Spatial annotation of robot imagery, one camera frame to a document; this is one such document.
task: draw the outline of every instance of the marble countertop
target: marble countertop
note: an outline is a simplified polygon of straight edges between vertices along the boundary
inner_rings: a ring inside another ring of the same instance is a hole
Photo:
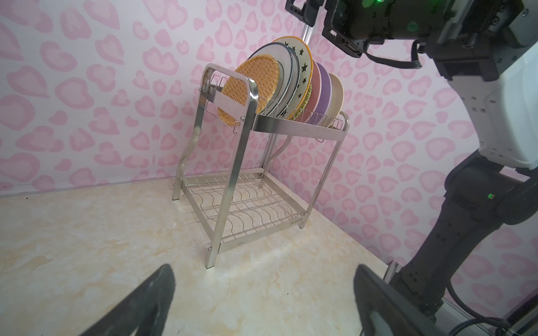
[[[164,263],[176,279],[164,335],[359,334],[352,280],[360,263],[383,276],[381,260],[314,210],[206,269],[209,239],[172,183],[0,199],[2,334],[78,335]]]

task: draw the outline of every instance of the metal pole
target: metal pole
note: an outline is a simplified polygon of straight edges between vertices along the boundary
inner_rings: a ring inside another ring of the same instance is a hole
[[[307,45],[310,43],[310,38],[312,37],[312,32],[314,31],[313,27],[310,27],[305,23],[305,26],[303,27],[303,31],[301,33],[301,40]]]

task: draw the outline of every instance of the pink heart pattern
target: pink heart pattern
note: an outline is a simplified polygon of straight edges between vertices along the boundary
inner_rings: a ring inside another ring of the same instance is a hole
[[[263,44],[302,29],[274,0],[8,0],[0,15],[0,59],[10,62],[2,72],[9,92],[0,96],[2,194],[174,175],[207,62],[234,69]],[[474,127],[432,60],[421,55],[423,68],[411,70],[354,60],[320,28],[309,46],[342,80],[351,123],[315,207],[383,261],[408,262],[435,225],[444,177],[478,147]],[[372,52],[409,54],[409,41],[393,42]],[[235,135],[209,113],[202,132],[187,173],[228,169]],[[267,134],[249,138],[243,167],[260,166],[266,142]],[[294,138],[271,173],[308,201],[333,147]],[[503,227],[473,252],[454,280],[469,304],[503,316],[528,295],[520,287],[538,282],[531,227]]]
[[[9,86],[21,95],[48,98],[45,78],[31,66],[22,66],[19,71],[8,73],[6,78]]]

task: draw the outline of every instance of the dish rack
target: dish rack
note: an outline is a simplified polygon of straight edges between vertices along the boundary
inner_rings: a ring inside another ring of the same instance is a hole
[[[215,72],[221,73],[220,81],[215,81],[217,78]],[[237,78],[245,83],[247,88],[245,105],[221,93],[222,77],[226,76]],[[294,225],[298,225],[300,228],[305,227],[347,134],[349,117],[342,111],[339,118],[316,116],[316,118],[321,119],[318,124],[330,125],[322,127],[265,116],[263,111],[256,114],[259,98],[255,81],[213,63],[208,64],[204,69],[199,90],[200,97],[194,128],[190,140],[181,154],[172,199],[179,199],[180,193],[183,191],[193,207],[198,220],[211,240],[206,260],[206,267],[210,268],[215,265],[218,253],[223,253]],[[208,102],[213,103],[237,120],[231,128],[235,134],[239,134],[239,142],[231,157],[232,161],[228,171],[201,176],[185,176],[185,165],[200,137]],[[262,158],[262,167],[241,170],[251,131],[270,133],[270,136]],[[287,138],[282,146],[271,155],[278,134],[287,135]],[[335,148],[307,209],[300,206],[287,192],[282,190],[268,173],[271,163],[286,149],[294,136],[336,141]]]

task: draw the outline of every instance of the white plate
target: white plate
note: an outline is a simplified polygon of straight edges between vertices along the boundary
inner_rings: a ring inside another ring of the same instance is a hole
[[[329,77],[331,78],[332,96],[329,107],[327,108],[327,113],[325,113],[325,115],[330,118],[336,118],[344,105],[344,86],[342,85],[340,78],[338,78],[336,75],[329,74]],[[331,126],[334,119],[330,118],[323,120],[320,126]]]
[[[295,95],[289,101],[288,109],[281,118],[290,119],[295,113],[295,109],[302,104],[305,94],[312,80],[312,54],[308,46],[295,36],[286,36],[276,39],[274,42],[281,42],[291,48],[299,58],[299,82],[295,89]]]
[[[297,86],[297,82],[299,81],[297,76],[292,75],[294,72],[297,72],[295,69],[297,69],[299,61],[297,60],[297,56],[286,45],[278,42],[266,44],[256,50],[250,58],[261,54],[273,56],[281,66],[277,89],[273,97],[269,97],[270,100],[267,102],[267,106],[261,111],[263,115],[268,116],[275,114],[278,110],[282,110],[284,108],[283,105],[287,104],[286,97],[288,96],[288,92],[293,91],[290,88]]]

